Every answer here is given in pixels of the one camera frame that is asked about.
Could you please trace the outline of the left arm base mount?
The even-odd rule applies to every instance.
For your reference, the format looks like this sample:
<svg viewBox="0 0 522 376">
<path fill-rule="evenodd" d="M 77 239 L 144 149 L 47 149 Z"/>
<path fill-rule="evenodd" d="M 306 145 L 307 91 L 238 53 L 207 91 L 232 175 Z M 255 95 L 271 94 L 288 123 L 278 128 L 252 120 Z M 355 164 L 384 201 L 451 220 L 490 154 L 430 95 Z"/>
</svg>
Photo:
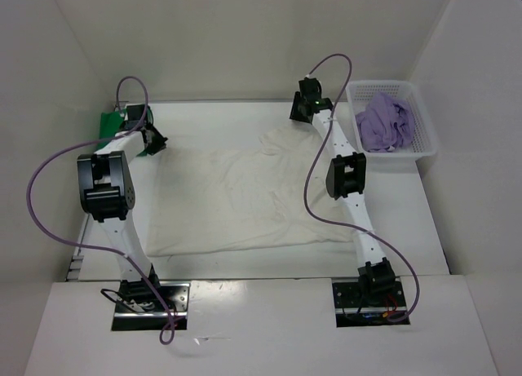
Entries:
<svg viewBox="0 0 522 376">
<path fill-rule="evenodd" d="M 175 319 L 175 330 L 184 331 L 188 327 L 188 282 L 165 281 L 158 288 L 166 305 Z M 111 290 L 103 288 L 103 296 L 114 304 L 111 331 L 157 331 L 168 323 L 164 307 L 153 294 L 150 300 L 136 302 L 129 296 L 123 297 L 122 288 Z"/>
</svg>

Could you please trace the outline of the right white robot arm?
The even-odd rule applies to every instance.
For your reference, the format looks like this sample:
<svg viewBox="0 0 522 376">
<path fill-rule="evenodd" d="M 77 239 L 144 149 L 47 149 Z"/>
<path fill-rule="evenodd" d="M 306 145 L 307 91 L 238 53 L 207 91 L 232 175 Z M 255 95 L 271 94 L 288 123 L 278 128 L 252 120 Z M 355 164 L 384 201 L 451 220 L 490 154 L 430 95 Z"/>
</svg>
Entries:
<svg viewBox="0 0 522 376">
<path fill-rule="evenodd" d="M 325 177 L 328 195 L 342 207 L 345 222 L 355 230 L 358 296 L 367 305 L 375 305 L 393 290 L 396 275 L 382 247 L 371 233 L 373 225 L 365 205 L 366 157 L 350 144 L 338 120 L 331 114 L 333 104 L 320 95 L 294 93 L 290 119 L 311 124 L 323 139 L 328 154 Z"/>
</svg>

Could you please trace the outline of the white t shirt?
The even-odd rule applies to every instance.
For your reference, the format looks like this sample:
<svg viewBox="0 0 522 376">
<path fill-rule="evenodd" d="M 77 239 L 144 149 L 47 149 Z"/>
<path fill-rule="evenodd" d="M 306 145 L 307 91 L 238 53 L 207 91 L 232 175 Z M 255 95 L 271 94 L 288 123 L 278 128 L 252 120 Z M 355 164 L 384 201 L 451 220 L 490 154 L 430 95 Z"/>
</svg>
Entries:
<svg viewBox="0 0 522 376">
<path fill-rule="evenodd" d="M 350 242 L 325 188 L 312 126 L 288 125 L 258 150 L 168 148 L 157 172 L 145 252 L 150 257 Z"/>
</svg>

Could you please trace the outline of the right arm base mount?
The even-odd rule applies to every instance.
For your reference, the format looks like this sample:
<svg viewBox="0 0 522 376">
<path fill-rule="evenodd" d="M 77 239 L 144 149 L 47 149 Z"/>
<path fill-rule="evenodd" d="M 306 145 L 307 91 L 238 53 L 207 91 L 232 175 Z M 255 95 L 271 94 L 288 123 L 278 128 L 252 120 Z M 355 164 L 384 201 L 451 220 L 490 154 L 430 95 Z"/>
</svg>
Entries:
<svg viewBox="0 0 522 376">
<path fill-rule="evenodd" d="M 332 280 L 337 328 L 394 325 L 389 318 L 401 318 L 407 312 L 403 286 L 396 280 L 390 294 L 376 299 L 363 297 L 356 279 Z"/>
</svg>

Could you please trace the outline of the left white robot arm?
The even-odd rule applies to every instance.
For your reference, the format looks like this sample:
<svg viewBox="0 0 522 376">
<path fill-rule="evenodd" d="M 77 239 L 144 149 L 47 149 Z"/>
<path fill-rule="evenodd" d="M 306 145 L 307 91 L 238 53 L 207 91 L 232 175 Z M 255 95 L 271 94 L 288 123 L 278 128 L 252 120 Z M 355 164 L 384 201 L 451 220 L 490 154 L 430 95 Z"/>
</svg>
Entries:
<svg viewBox="0 0 522 376">
<path fill-rule="evenodd" d="M 166 137 L 150 125 L 117 137 L 95 153 L 77 158 L 80 201 L 101 225 L 112 248 L 122 252 L 117 259 L 122 276 L 117 295 L 122 306 L 129 311 L 151 311 L 161 305 L 163 291 L 135 229 L 136 194 L 129 162 L 141 153 L 159 153 L 166 147 Z"/>
</svg>

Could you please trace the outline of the green t shirt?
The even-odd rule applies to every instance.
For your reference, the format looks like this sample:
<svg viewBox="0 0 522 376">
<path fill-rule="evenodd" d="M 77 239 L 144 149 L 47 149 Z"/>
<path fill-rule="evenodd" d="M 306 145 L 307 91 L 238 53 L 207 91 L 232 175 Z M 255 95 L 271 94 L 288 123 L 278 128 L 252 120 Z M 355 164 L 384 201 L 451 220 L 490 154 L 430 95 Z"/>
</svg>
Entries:
<svg viewBox="0 0 522 376">
<path fill-rule="evenodd" d="M 100 116 L 100 139 L 108 139 L 114 137 L 115 135 L 126 134 L 129 131 L 120 132 L 119 126 L 123 121 L 122 113 L 115 111 L 112 113 L 102 113 Z"/>
</svg>

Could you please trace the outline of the lavender t shirt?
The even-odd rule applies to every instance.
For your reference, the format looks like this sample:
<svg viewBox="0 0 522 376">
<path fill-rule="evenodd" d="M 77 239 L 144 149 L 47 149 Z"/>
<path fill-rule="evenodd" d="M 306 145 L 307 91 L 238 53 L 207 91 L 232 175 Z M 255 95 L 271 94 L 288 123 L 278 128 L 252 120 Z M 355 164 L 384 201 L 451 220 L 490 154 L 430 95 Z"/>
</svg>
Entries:
<svg viewBox="0 0 522 376">
<path fill-rule="evenodd" d="M 362 148 L 370 153 L 390 153 L 408 148 L 414 140 L 415 121 L 409 104 L 377 92 L 356 115 Z"/>
</svg>

